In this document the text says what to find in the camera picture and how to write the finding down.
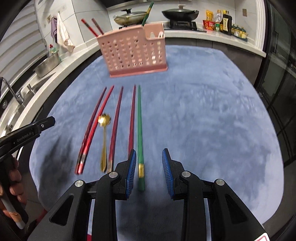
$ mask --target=dark red chopstick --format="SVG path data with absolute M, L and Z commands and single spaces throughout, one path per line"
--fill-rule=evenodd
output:
M 96 117 L 96 113 L 98 112 L 99 106 L 100 106 L 100 104 L 102 102 L 102 99 L 104 97 L 104 94 L 105 94 L 106 90 L 107 90 L 107 87 L 104 88 L 104 90 L 103 90 L 103 92 L 102 92 L 102 94 L 101 94 L 101 96 L 100 96 L 100 98 L 98 100 L 98 103 L 96 104 L 96 107 L 94 109 L 94 112 L 92 113 L 92 116 L 91 116 L 91 118 L 89 120 L 89 124 L 87 126 L 87 129 L 86 129 L 86 132 L 85 132 L 85 135 L 84 135 L 82 144 L 81 144 L 81 148 L 80 148 L 80 151 L 79 151 L 79 155 L 78 155 L 78 159 L 77 159 L 77 163 L 76 163 L 76 167 L 75 167 L 75 171 L 74 171 L 75 174 L 78 174 L 78 166 L 80 164 L 81 155 L 82 155 L 82 152 L 83 152 L 83 150 L 85 148 L 86 141 L 87 141 L 87 138 L 88 138 L 89 133 L 91 131 L 92 124 L 94 122 L 94 119 Z
M 98 114 L 96 116 L 95 122 L 94 122 L 94 124 L 93 124 L 93 126 L 91 128 L 91 132 L 90 132 L 90 134 L 89 134 L 89 136 L 87 138 L 86 145 L 85 145 L 85 148 L 84 148 L 82 156 L 81 156 L 81 161 L 80 161 L 80 164 L 79 164 L 79 167 L 78 167 L 78 174 L 82 174 L 82 172 L 83 172 L 85 159 L 86 159 L 87 154 L 89 152 L 89 147 L 90 147 L 92 139 L 94 137 L 96 127 L 98 126 L 99 117 L 102 115 L 102 113 L 104 111 L 104 108 L 105 108 L 105 105 L 106 105 L 106 103 L 107 103 L 113 89 L 114 89 L 114 85 L 111 86 L 111 88 L 109 89 L 109 92 L 108 92 L 108 94 L 107 94 L 107 96 L 106 96 L 106 98 L 105 98 L 105 100 L 104 100 L 104 102 L 103 102 L 103 104 L 101 106 L 101 109 L 99 110 L 99 112 L 98 112 Z
M 133 149 L 133 134 L 135 124 L 135 102 L 136 102 L 136 85 L 133 86 L 133 100 L 131 104 L 131 122 L 130 122 L 130 134 L 128 138 L 128 156 Z
M 81 22 L 83 22 L 85 26 L 89 28 L 89 30 L 94 34 L 94 36 L 98 37 L 98 34 L 92 29 L 91 26 L 89 26 L 89 24 L 84 20 L 84 18 L 81 19 Z
M 118 126 L 118 118 L 119 118 L 122 93 L 123 93 L 123 86 L 121 87 L 121 90 L 120 90 L 120 94 L 119 94 L 119 98 L 118 98 L 118 102 L 117 102 L 117 107 L 116 107 L 116 112 L 115 112 L 115 117 L 114 117 L 114 122 L 113 122 L 107 173 L 112 172 L 113 165 L 114 165 L 115 143 L 116 143 L 116 134 L 117 134 L 117 126 Z
M 104 32 L 103 30 L 100 28 L 100 26 L 98 25 L 98 23 L 96 22 L 96 20 L 94 18 L 91 19 L 93 21 L 93 23 L 95 24 L 95 26 L 97 27 L 97 29 L 101 32 L 101 34 L 103 35 Z

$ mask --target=faucet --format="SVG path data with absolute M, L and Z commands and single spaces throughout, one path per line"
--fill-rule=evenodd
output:
M 8 81 L 4 78 L 4 77 L 0 77 L 0 82 L 2 83 L 2 81 L 4 81 L 9 89 L 9 91 L 11 92 L 11 94 L 13 95 L 13 97 L 17 100 L 17 102 L 22 105 L 24 103 L 24 98 L 22 97 L 22 94 L 21 94 L 21 89 L 15 93 L 13 91 L 13 89 L 11 88 L 10 84 L 8 83 Z

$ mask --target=human hand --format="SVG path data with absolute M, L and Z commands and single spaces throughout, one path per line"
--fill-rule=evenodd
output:
M 24 193 L 24 186 L 21 183 L 22 176 L 18 171 L 19 163 L 16 158 L 13 158 L 13 165 L 15 169 L 11 170 L 8 176 L 11 181 L 15 181 L 17 183 L 15 183 L 9 188 L 10 193 L 14 196 L 17 196 L 17 199 L 20 203 L 27 204 L 27 196 Z M 4 190 L 0 185 L 0 197 L 3 195 L 3 192 Z M 7 217 L 12 218 L 15 222 L 18 222 L 19 220 L 21 220 L 21 216 L 17 212 L 13 212 L 13 213 L 8 212 L 1 200 L 0 200 L 0 209 L 3 211 L 3 213 Z

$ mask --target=blue tablecloth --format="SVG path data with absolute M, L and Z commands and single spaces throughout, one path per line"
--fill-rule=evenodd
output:
M 274 214 L 283 194 L 283 163 L 274 127 L 255 89 L 221 51 L 185 46 L 166 46 L 166 51 L 168 71 L 120 78 L 110 78 L 99 57 L 62 94 L 49 114 L 56 124 L 35 141 L 30 158 L 46 209 L 77 179 L 91 182 L 103 175 L 99 126 L 83 175 L 76 176 L 74 168 L 97 100 L 113 84 L 105 107 L 112 117 L 124 86 L 115 166 L 127 159 L 136 84 L 141 85 L 146 190 L 138 192 L 135 178 L 130 199 L 116 203 L 118 240 L 180 240 L 183 202 L 168 195 L 164 148 L 199 178 L 224 179 L 261 223 Z M 108 153 L 112 124 L 107 128 Z

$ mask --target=basket base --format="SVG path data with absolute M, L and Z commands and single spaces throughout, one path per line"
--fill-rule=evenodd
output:
M 168 69 L 167 64 L 158 64 L 156 66 L 154 65 L 154 66 L 141 67 L 141 70 L 136 72 L 131 67 L 130 69 L 110 71 L 110 77 L 114 78 L 114 77 L 124 77 L 124 76 L 137 75 L 137 74 L 148 74 L 153 72 L 166 71 L 167 69 Z

